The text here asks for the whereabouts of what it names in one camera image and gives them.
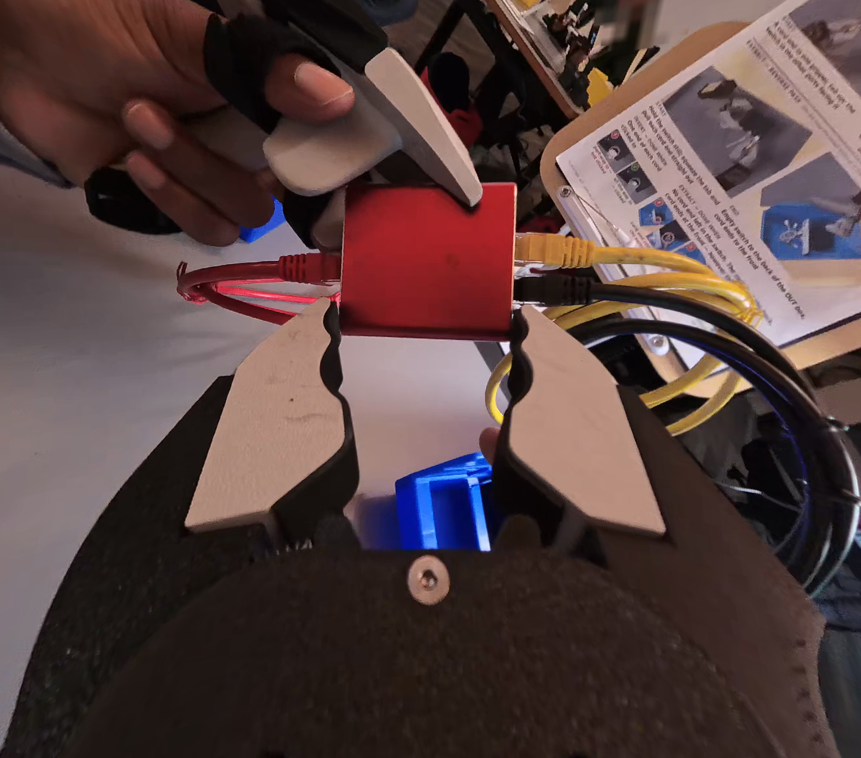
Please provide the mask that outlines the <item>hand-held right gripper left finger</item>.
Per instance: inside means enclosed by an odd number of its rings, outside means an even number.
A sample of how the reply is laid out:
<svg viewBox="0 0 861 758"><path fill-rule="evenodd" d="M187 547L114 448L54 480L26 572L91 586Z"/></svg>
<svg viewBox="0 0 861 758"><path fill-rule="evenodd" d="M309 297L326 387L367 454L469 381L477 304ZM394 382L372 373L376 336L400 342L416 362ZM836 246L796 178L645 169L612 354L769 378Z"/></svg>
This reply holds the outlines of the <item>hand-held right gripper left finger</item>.
<svg viewBox="0 0 861 758"><path fill-rule="evenodd" d="M236 369L185 519L194 533L354 534L360 472L341 394L339 307L321 299Z"/></svg>

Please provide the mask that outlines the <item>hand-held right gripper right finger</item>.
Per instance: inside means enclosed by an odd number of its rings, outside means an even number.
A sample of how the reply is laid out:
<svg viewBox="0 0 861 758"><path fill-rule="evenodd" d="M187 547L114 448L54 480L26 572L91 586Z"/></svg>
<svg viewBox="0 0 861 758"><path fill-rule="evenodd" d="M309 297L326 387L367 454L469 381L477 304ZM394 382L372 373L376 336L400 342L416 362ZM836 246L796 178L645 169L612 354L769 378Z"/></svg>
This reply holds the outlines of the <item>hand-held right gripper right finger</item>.
<svg viewBox="0 0 861 758"><path fill-rule="evenodd" d="M575 545L589 529L663 537L614 377L535 307L514 312L511 328L511 400L492 463L498 505L534 521L542 545Z"/></svg>

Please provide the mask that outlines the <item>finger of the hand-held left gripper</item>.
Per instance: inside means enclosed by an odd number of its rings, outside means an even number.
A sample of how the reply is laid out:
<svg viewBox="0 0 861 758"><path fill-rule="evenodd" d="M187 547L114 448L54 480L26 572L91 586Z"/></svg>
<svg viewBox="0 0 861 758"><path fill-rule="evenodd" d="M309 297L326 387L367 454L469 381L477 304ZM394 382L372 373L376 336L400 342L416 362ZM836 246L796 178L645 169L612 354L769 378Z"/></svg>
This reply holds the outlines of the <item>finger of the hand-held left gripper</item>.
<svg viewBox="0 0 861 758"><path fill-rule="evenodd" d="M482 184L461 138L429 90L394 48L367 63L367 81L398 130L402 151L462 205L475 208Z"/></svg>
<svg viewBox="0 0 861 758"><path fill-rule="evenodd" d="M346 190L336 190L313 225L313 242L318 250L342 250Z"/></svg>

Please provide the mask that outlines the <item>red metal ethernet switch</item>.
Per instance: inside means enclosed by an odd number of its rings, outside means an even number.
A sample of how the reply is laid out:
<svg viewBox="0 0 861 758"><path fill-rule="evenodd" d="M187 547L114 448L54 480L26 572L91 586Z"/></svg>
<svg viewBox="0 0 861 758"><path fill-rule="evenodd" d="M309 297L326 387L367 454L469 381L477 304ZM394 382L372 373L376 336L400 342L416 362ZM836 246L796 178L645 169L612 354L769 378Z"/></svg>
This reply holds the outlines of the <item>red metal ethernet switch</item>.
<svg viewBox="0 0 861 758"><path fill-rule="evenodd" d="M435 186L353 183L344 194L343 335L507 340L514 183L484 184L472 209Z"/></svg>

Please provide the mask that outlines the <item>person's left forearm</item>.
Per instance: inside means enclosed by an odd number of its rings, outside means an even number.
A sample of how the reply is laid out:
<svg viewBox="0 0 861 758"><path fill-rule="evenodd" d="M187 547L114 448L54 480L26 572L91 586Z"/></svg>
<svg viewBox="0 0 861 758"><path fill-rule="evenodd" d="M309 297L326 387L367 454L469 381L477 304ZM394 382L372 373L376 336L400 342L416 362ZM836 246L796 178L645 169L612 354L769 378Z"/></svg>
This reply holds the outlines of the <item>person's left forearm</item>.
<svg viewBox="0 0 861 758"><path fill-rule="evenodd" d="M1 166L16 169L62 190L73 190L77 187L54 165L42 160L26 148L3 124L1 124Z"/></svg>

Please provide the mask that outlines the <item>person's left hand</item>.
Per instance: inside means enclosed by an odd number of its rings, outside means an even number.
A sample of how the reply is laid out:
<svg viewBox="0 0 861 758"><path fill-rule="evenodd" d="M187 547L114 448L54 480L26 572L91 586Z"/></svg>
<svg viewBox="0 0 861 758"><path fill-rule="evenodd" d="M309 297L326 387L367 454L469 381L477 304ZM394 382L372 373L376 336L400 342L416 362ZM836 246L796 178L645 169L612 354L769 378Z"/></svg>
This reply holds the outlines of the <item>person's left hand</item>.
<svg viewBox="0 0 861 758"><path fill-rule="evenodd" d="M1 0L2 124L79 187L122 163L186 235L225 247L274 213L278 182L203 145L185 120L210 84L210 13L188 0Z"/></svg>

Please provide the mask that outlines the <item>red floor bag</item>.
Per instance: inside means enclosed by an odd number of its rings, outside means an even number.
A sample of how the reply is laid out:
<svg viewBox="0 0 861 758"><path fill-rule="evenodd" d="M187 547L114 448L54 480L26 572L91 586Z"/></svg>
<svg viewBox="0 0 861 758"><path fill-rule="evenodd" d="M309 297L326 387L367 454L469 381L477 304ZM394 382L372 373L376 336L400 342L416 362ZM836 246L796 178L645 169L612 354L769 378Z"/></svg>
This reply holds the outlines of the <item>red floor bag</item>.
<svg viewBox="0 0 861 758"><path fill-rule="evenodd" d="M471 148L482 132L483 122L470 96L467 62L456 53L438 53L420 78L465 147Z"/></svg>

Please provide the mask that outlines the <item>instruction sheet on board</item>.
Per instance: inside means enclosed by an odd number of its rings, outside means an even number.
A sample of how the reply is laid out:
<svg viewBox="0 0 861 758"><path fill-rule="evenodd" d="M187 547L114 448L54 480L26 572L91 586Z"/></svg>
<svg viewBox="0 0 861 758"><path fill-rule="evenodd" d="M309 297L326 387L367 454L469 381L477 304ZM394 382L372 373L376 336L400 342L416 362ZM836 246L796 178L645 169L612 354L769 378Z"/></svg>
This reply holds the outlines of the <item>instruction sheet on board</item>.
<svg viewBox="0 0 861 758"><path fill-rule="evenodd" d="M541 159L541 179L545 191L575 236L593 240L598 245L604 244L602 230L589 216L587 209L576 197L562 194L567 181L556 164L557 157L583 139L591 137L595 131L604 129L611 119L747 28L748 22L717 22L694 31L676 46L652 59L605 100L571 120L550 140ZM859 348L860 321L854 319L790 344L786 352L791 363L799 369L806 369Z"/></svg>

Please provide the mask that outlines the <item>printed instruction sheet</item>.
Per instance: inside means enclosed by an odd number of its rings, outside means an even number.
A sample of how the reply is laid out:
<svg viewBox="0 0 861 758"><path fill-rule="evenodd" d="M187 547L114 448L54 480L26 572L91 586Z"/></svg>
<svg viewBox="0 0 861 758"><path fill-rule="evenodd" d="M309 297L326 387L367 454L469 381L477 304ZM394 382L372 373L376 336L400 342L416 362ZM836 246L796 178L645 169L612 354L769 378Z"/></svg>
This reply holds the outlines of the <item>printed instruction sheet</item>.
<svg viewBox="0 0 861 758"><path fill-rule="evenodd" d="M859 320L860 0L788 0L559 154L601 245L690 254L788 346Z"/></svg>

